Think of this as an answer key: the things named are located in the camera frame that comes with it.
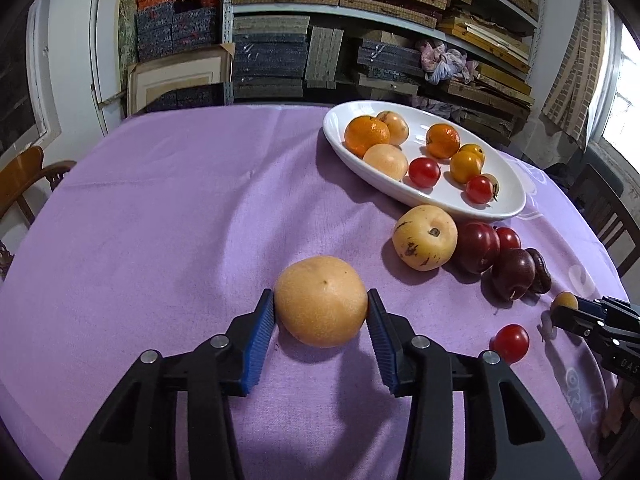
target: red cherry tomato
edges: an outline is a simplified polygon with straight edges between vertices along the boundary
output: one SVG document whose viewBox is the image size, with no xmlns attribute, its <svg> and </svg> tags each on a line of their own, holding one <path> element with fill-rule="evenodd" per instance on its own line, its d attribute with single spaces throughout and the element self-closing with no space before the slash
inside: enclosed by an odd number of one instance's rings
<svg viewBox="0 0 640 480">
<path fill-rule="evenodd" d="M 409 164 L 409 178 L 417 187 L 433 187 L 440 178 L 440 166 L 426 156 L 415 158 Z"/>
<path fill-rule="evenodd" d="M 508 227 L 498 227 L 495 232 L 498 233 L 500 238 L 500 252 L 507 249 L 520 249 L 522 244 L 517 232 Z"/>
<path fill-rule="evenodd" d="M 471 202 L 486 204 L 494 197 L 494 184 L 485 176 L 478 175 L 466 183 L 466 195 Z"/>
<path fill-rule="evenodd" d="M 510 365 L 517 363 L 529 350 L 529 334 L 520 325 L 507 325 L 491 339 L 489 350 L 498 352 Z"/>
</svg>

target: yellow cherry tomato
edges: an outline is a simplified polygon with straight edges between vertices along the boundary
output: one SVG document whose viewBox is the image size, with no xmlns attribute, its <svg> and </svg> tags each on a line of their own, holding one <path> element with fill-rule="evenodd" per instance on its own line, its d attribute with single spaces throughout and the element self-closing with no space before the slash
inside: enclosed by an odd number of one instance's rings
<svg viewBox="0 0 640 480">
<path fill-rule="evenodd" d="M 451 157 L 449 171 L 453 180 L 466 184 L 473 177 L 482 173 L 480 158 L 472 152 L 457 152 Z"/>
<path fill-rule="evenodd" d="M 464 144 L 460 148 L 460 151 L 475 153 L 480 159 L 480 164 L 484 166 L 484 150 L 477 144 Z"/>
</svg>

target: purple tablecloth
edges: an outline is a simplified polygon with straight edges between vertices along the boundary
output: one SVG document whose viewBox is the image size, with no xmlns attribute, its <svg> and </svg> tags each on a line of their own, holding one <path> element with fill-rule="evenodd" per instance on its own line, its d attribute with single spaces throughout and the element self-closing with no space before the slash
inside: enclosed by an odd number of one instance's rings
<svg viewBox="0 0 640 480">
<path fill-rule="evenodd" d="M 338 160 L 320 130 L 325 112 L 243 106 L 134 118 L 68 174 L 0 289 L 0 416 L 44 480 L 59 476 L 140 352 L 191 351 L 314 254 L 349 262 L 390 312 L 449 351 L 478 355 L 501 327 L 523 325 L 531 346 L 513 369 L 583 478 L 599 478 L 589 447 L 612 377 L 584 342 L 551 329 L 546 312 L 561 290 L 625 298 L 587 224 L 542 172 L 510 160 L 528 199 L 507 224 L 546 258 L 551 292 L 507 308 L 449 266 L 415 272 L 389 241 L 406 207 Z M 276 333 L 260 384 L 232 400 L 246 478 L 395 478 L 409 404 L 383 386 L 366 329 L 323 350 Z M 458 480 L 458 396 L 456 408 Z"/>
</svg>

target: checkered curtain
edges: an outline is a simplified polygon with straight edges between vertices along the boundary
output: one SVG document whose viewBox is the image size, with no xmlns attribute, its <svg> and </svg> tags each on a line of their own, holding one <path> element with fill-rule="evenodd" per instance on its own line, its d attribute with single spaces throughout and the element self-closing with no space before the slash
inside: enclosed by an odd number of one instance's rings
<svg viewBox="0 0 640 480">
<path fill-rule="evenodd" d="M 584 150 L 587 113 L 602 63 L 602 0 L 582 0 L 560 72 L 542 113 Z"/>
</svg>

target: cherry tomato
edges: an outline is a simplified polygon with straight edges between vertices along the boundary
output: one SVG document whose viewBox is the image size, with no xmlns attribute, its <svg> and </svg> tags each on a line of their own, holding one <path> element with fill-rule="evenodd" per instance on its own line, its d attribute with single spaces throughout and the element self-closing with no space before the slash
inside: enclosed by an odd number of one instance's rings
<svg viewBox="0 0 640 480">
<path fill-rule="evenodd" d="M 475 153 L 480 159 L 480 164 L 484 166 L 484 150 L 477 144 L 463 144 L 460 151 Z"/>
<path fill-rule="evenodd" d="M 453 180 L 459 184 L 466 184 L 482 173 L 482 163 L 475 153 L 457 152 L 449 161 L 449 171 Z"/>
<path fill-rule="evenodd" d="M 495 231 L 498 233 L 498 238 L 500 238 L 500 252 L 506 251 L 507 249 L 519 249 L 522 247 L 520 237 L 513 229 L 509 229 L 508 227 L 498 227 Z"/>
<path fill-rule="evenodd" d="M 409 178 L 417 187 L 433 187 L 440 178 L 440 166 L 426 156 L 415 158 L 409 164 Z"/>
<path fill-rule="evenodd" d="M 507 325 L 489 341 L 489 350 L 498 352 L 510 365 L 517 363 L 529 351 L 529 334 L 520 325 Z"/>
<path fill-rule="evenodd" d="M 465 191 L 469 200 L 476 204 L 486 204 L 494 197 L 494 185 L 482 175 L 475 176 L 467 182 Z"/>
</svg>

